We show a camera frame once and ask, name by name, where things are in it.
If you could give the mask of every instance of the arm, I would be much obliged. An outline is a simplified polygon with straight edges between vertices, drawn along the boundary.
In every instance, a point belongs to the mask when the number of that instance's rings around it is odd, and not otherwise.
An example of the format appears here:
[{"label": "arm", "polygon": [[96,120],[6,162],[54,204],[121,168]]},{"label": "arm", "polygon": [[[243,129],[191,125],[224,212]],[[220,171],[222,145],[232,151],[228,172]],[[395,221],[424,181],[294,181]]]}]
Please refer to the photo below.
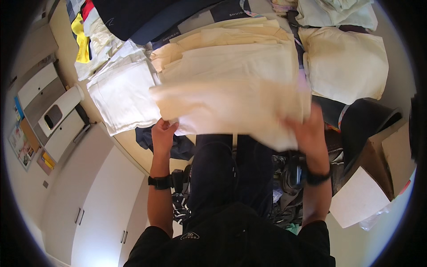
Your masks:
[{"label": "arm", "polygon": [[[329,173],[329,157],[320,106],[312,104],[311,115],[304,123],[291,119],[285,119],[282,122],[295,132],[298,149],[306,155],[309,171],[316,175],[327,175]],[[304,227],[317,220],[324,221],[329,212],[331,199],[330,179],[318,186],[306,185],[302,200],[302,226]]]},{"label": "arm", "polygon": [[[178,124],[169,125],[169,122],[160,119],[152,128],[153,162],[150,176],[152,178],[165,177],[170,174],[169,159],[172,148],[173,134]],[[170,188],[156,190],[153,185],[148,191],[148,221],[151,226],[157,226],[171,238],[173,236],[172,194]]]}]

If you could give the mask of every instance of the black t-shirt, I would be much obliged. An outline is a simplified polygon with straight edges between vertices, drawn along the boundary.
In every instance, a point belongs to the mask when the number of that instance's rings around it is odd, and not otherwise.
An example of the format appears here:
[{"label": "black t-shirt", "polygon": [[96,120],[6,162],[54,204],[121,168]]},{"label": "black t-shirt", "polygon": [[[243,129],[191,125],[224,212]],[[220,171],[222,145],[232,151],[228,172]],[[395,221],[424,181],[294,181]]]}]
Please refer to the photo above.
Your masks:
[{"label": "black t-shirt", "polygon": [[171,239],[162,229],[148,227],[124,267],[335,266],[324,221],[294,235],[237,202],[192,217],[183,229]]}]

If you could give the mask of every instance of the light green cloth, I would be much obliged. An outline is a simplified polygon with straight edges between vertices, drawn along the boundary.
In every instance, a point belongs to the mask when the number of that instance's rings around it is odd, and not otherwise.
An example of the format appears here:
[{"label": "light green cloth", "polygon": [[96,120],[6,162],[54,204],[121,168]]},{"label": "light green cloth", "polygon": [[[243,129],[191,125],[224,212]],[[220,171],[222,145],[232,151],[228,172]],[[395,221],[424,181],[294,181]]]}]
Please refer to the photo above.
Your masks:
[{"label": "light green cloth", "polygon": [[291,223],[290,226],[286,228],[286,230],[288,230],[289,232],[292,232],[294,235],[297,235],[298,227],[299,227],[299,224]]}]

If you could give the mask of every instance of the watch strap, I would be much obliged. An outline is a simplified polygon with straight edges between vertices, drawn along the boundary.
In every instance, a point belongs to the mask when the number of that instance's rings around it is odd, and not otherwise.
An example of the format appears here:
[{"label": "watch strap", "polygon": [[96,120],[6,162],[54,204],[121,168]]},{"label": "watch strap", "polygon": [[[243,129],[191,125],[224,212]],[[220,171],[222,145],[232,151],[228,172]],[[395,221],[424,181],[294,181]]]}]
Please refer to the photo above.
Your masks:
[{"label": "watch strap", "polygon": [[308,171],[307,174],[307,184],[312,185],[312,186],[316,186],[319,185],[321,183],[323,183],[324,181],[328,180],[330,178],[332,174],[332,166],[329,165],[329,173],[327,175],[316,175],[316,174],[312,174],[310,171]]},{"label": "watch strap", "polygon": [[148,185],[153,185],[156,190],[164,190],[171,188],[172,185],[172,176],[168,175],[165,177],[148,177]]}]

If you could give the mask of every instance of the cardboard box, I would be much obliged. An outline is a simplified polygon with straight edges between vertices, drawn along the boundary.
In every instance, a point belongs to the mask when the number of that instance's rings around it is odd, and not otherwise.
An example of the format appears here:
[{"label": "cardboard box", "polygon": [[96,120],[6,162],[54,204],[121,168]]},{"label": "cardboard box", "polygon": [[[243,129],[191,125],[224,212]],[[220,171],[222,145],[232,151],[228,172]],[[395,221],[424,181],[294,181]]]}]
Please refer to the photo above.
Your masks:
[{"label": "cardboard box", "polygon": [[401,119],[367,140],[332,198],[331,214],[342,228],[370,217],[399,195],[414,169],[409,124]]}]

